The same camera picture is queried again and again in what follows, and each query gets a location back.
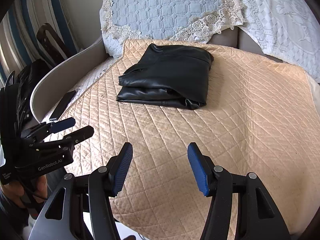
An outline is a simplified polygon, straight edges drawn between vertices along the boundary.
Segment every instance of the folded black leather garment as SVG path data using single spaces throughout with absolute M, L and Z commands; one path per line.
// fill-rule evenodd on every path
M 139 62 L 119 76 L 116 100 L 194 110 L 206 105 L 213 56 L 205 49 L 150 44 Z

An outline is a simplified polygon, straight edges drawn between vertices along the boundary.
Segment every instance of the wall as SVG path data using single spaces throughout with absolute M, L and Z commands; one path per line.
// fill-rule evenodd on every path
M 99 11 L 102 0 L 63 0 L 79 47 L 85 49 L 101 35 Z

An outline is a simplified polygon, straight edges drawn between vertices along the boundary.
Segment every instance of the dark sleeve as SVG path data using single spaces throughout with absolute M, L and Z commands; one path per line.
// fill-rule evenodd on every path
M 29 213 L 27 209 L 18 207 L 6 198 L 0 190 L 0 212 L 7 218 L 13 229 L 20 235 L 23 227 L 28 225 Z

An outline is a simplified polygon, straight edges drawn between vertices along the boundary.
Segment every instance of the blue gripper pad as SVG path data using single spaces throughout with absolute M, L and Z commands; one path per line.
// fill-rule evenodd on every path
M 208 175 L 205 171 L 206 167 L 204 167 L 204 165 L 207 165 L 207 163 L 196 143 L 190 143 L 188 145 L 188 159 L 199 190 L 204 196 L 208 196 Z
M 118 155 L 118 158 L 121 158 L 121 160 L 114 177 L 114 184 L 112 188 L 112 193 L 114 195 L 118 195 L 118 193 L 122 190 L 124 180 L 125 180 L 125 177 L 127 176 L 130 163 L 132 160 L 132 155 L 133 155 L 132 144 L 128 142 L 124 143 Z
M 51 133 L 61 132 L 65 129 L 71 128 L 76 124 L 76 120 L 73 117 L 61 120 L 59 122 L 55 122 L 52 124 L 50 128 Z

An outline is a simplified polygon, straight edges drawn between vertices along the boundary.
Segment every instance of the black bag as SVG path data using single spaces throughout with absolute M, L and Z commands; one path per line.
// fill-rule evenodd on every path
M 20 93 L 18 96 L 18 115 L 19 127 L 22 129 L 24 125 L 32 119 L 30 109 L 31 94 L 39 83 L 39 81 L 49 73 L 50 68 L 42 59 L 32 62 L 24 67 L 18 74 L 15 83 L 20 83 Z
M 206 105 L 213 56 L 205 49 L 150 44 L 139 62 L 119 76 L 116 100 L 194 110 Z

